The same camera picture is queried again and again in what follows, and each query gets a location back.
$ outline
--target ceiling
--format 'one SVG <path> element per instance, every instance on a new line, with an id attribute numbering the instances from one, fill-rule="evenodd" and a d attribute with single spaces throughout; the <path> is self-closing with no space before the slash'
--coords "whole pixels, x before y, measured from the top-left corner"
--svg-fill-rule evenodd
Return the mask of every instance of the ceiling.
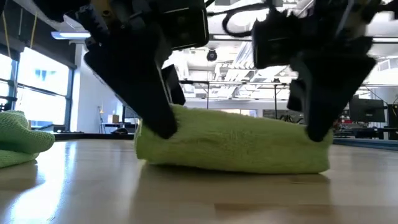
<path id="1" fill-rule="evenodd" d="M 35 14 L 37 8 L 31 0 L 14 0 L 31 13 Z M 254 4 L 261 0 L 216 0 L 208 7 L 208 11 L 218 12 L 236 8 L 243 5 Z M 311 0 L 283 0 L 280 10 L 294 9 L 299 12 Z M 234 16 L 229 23 L 229 29 L 235 32 L 250 30 L 256 20 L 265 19 L 267 10 L 242 12 Z M 66 18 L 61 24 L 49 21 L 43 14 L 38 17 L 59 30 L 60 32 L 82 32 L 84 28 L 75 21 Z M 208 18 L 211 34 L 224 34 L 221 21 L 224 15 Z M 378 14 L 368 26 L 368 35 L 398 37 L 398 21 L 391 21 L 391 14 Z M 215 49 L 218 58 L 214 62 L 208 62 L 206 55 L 210 49 Z M 398 55 L 398 45 L 375 44 L 370 54 L 373 55 Z M 217 82 L 209 87 L 202 85 L 184 85 L 186 97 L 205 98 L 260 98 L 274 97 L 274 87 L 267 85 L 242 85 L 228 82 L 255 82 L 270 83 L 275 79 L 282 83 L 290 83 L 297 74 L 289 67 L 270 67 L 263 70 L 253 68 L 252 46 L 248 41 L 212 40 L 208 45 L 197 49 L 185 49 L 172 54 L 164 66 L 174 63 L 181 80 L 198 80 Z M 278 99 L 287 99 L 289 90 L 278 90 Z"/>

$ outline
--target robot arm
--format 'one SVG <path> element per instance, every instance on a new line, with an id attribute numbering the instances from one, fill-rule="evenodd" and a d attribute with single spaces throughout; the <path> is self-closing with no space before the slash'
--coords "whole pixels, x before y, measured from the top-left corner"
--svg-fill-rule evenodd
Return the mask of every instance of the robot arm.
<path id="1" fill-rule="evenodd" d="M 299 73 L 288 108 L 303 112 L 307 135 L 321 141 L 376 64 L 367 55 L 373 38 L 364 36 L 366 25 L 377 12 L 398 10 L 398 0 L 314 0 L 305 16 L 277 11 L 274 0 L 220 13 L 206 11 L 213 0 L 33 1 L 49 19 L 68 15 L 90 32 L 86 63 L 164 139 L 178 128 L 170 103 L 185 98 L 173 66 L 162 65 L 173 50 L 207 44 L 207 16 L 226 14 L 228 35 L 252 36 L 256 68 L 290 65 Z M 236 13 L 264 8 L 267 19 L 251 32 L 228 30 Z"/>

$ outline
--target microfiber towel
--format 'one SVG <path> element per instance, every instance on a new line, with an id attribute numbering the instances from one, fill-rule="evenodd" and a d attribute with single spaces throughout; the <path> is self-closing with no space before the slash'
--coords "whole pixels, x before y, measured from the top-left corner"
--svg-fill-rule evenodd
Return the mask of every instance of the microfiber towel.
<path id="1" fill-rule="evenodd" d="M 299 124 L 182 106 L 173 106 L 173 111 L 178 131 L 168 140 L 143 121 L 135 140 L 139 159 L 258 174 L 317 174 L 329 169 L 331 133 L 313 142 Z"/>
<path id="2" fill-rule="evenodd" d="M 29 130 L 23 112 L 0 113 L 0 168 L 31 161 L 54 142 L 51 133 Z"/>

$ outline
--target wooden table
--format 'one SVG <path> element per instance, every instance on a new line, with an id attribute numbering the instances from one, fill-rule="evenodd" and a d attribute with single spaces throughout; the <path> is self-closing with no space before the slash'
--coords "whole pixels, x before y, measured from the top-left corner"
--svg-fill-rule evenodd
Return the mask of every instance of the wooden table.
<path id="1" fill-rule="evenodd" d="M 333 146 L 323 175 L 154 167 L 132 141 L 57 142 L 0 169 L 0 223 L 398 222 L 398 153 Z"/>

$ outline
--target cardboard box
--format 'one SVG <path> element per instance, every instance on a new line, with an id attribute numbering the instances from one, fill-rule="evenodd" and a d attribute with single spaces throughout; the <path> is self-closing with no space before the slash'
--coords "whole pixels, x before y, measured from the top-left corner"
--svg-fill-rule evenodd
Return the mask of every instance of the cardboard box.
<path id="1" fill-rule="evenodd" d="M 119 115 L 110 114 L 108 115 L 108 124 L 118 124 L 119 123 Z"/>

